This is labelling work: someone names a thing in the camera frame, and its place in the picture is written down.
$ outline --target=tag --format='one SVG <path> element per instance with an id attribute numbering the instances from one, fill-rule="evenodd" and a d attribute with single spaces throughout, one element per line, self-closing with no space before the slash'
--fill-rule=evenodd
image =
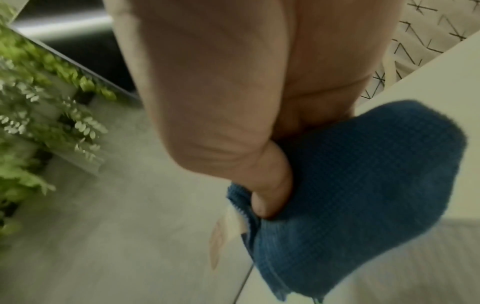
<path id="1" fill-rule="evenodd" d="M 209 241 L 210 265 L 213 270 L 218 266 L 223 248 L 237 236 L 248 231 L 245 219 L 229 205 L 224 216 L 215 224 Z"/>

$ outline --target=concrete floor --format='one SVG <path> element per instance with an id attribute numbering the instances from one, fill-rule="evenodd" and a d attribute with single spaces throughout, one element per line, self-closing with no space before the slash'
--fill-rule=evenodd
<path id="1" fill-rule="evenodd" d="M 92 110 L 110 130 L 107 162 L 99 177 L 50 163 L 57 192 L 16 214 L 23 229 L 0 265 L 0 303 L 232 303 L 248 255 L 237 244 L 214 276 L 207 260 L 228 183 L 173 164 L 142 109 Z"/>

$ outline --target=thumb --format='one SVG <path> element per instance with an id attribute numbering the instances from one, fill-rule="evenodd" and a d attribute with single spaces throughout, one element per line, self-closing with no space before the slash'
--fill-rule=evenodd
<path id="1" fill-rule="evenodd" d="M 251 205 L 262 218 L 277 214 L 287 203 L 293 186 L 293 177 L 287 157 L 273 141 L 248 158 L 247 166 L 240 166 L 233 179 L 253 192 Z"/>

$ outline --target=textured blue fabric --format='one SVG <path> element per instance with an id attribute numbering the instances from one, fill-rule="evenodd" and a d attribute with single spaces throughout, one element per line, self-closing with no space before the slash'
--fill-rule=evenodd
<path id="1" fill-rule="evenodd" d="M 228 198 L 247 219 L 245 246 L 280 300 L 322 300 L 365 262 L 424 233 L 444 213 L 467 144 L 450 119 L 399 101 L 281 142 L 293 169 L 289 203 L 257 218 L 251 193 Z"/>

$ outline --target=hand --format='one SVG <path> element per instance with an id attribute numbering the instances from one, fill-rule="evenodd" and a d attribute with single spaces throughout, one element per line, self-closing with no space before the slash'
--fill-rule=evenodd
<path id="1" fill-rule="evenodd" d="M 348 118 L 403 0 L 104 0 L 145 107 L 182 167 L 277 213 L 292 172 L 272 141 Z"/>

